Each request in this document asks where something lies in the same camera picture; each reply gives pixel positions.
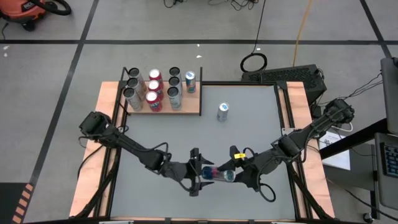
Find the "blue soda can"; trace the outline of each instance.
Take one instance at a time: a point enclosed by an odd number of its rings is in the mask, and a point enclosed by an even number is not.
[[[225,170],[219,171],[217,167],[205,166],[201,170],[201,176],[206,180],[218,180],[223,182],[234,182],[235,171]]]
[[[189,71],[185,74],[185,83],[187,84],[187,92],[189,93],[194,93],[197,88],[195,78],[195,72],[193,71]]]
[[[229,105],[225,102],[220,103],[220,105],[218,105],[217,120],[219,122],[226,121],[226,118],[228,116],[228,111],[229,111]]]

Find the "black keyboard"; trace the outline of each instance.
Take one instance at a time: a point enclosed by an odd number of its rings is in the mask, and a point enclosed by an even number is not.
[[[384,174],[398,178],[398,148],[385,144],[381,149]]]
[[[316,65],[303,65],[298,67],[245,72],[242,75],[242,81],[258,82],[260,84],[273,84],[277,81],[303,82],[308,104],[311,105],[324,91],[326,91],[326,86],[322,77],[318,74],[317,69]]]

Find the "orange striped tape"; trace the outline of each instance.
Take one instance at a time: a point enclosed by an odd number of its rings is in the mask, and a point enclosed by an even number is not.
[[[30,202],[30,196],[33,193],[33,186],[31,184],[27,184],[25,189],[22,191],[21,198],[19,199],[18,206],[15,209],[15,214],[12,218],[14,223],[20,224],[23,222],[27,206]]]

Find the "yellow cable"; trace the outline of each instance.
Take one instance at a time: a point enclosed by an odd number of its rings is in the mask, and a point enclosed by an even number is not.
[[[296,39],[296,45],[295,45],[295,48],[294,48],[293,67],[294,67],[294,65],[295,65],[295,63],[296,63],[296,58],[297,58],[297,47],[299,46],[301,31],[302,31],[303,28],[304,28],[305,21],[307,20],[308,13],[310,13],[311,4],[312,4],[312,0],[308,0],[307,9],[305,10],[304,17],[303,17],[303,21],[301,22],[300,30],[298,31],[298,35],[297,35],[297,39]]]

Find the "soda can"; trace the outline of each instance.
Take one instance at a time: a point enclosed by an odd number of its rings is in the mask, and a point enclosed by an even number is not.
[[[138,79],[129,78],[129,80],[127,80],[127,86],[134,89],[141,101],[145,100],[145,91],[139,84]]]
[[[133,88],[124,89],[123,95],[134,111],[142,110],[142,101],[139,99],[138,94]]]
[[[138,68],[130,69],[128,75],[130,78],[138,79],[139,84],[141,85],[142,89],[144,89],[144,91],[147,91],[147,86],[145,85],[144,78],[142,77],[141,72],[139,72]]]
[[[234,182],[236,177],[235,171],[233,170],[219,171],[218,168],[214,166],[205,166],[201,170],[201,176],[205,180],[218,180],[223,182]]]
[[[162,87],[162,89],[163,89],[163,78],[162,78],[162,74],[159,71],[159,69],[152,69],[149,72],[149,79],[158,81],[160,84],[160,87]]]
[[[185,82],[187,83],[187,91],[189,93],[194,93],[197,88],[195,78],[195,72],[193,71],[189,71],[185,74]]]
[[[172,67],[172,68],[170,68],[169,73],[170,73],[170,76],[171,76],[171,77],[177,77],[177,78],[179,78],[180,81],[182,82],[181,72],[180,72],[180,69],[179,69],[179,68],[177,68],[177,67]]]
[[[181,79],[178,79],[178,77],[171,77],[169,79],[169,85],[170,85],[170,87],[176,87],[178,89],[178,93],[180,94],[180,96],[182,96]]]
[[[220,103],[220,105],[218,105],[217,120],[220,122],[226,121],[228,111],[229,111],[229,105],[225,102]]]
[[[148,84],[148,89],[149,91],[154,91],[160,98],[160,100],[163,100],[163,89],[160,87],[159,82],[152,80]]]
[[[180,110],[181,109],[181,95],[177,87],[170,87],[167,90],[167,94],[170,98],[170,104],[172,105],[173,110]]]
[[[162,102],[160,101],[159,96],[154,91],[149,91],[147,93],[146,99],[150,109],[153,112],[159,112],[162,110]]]

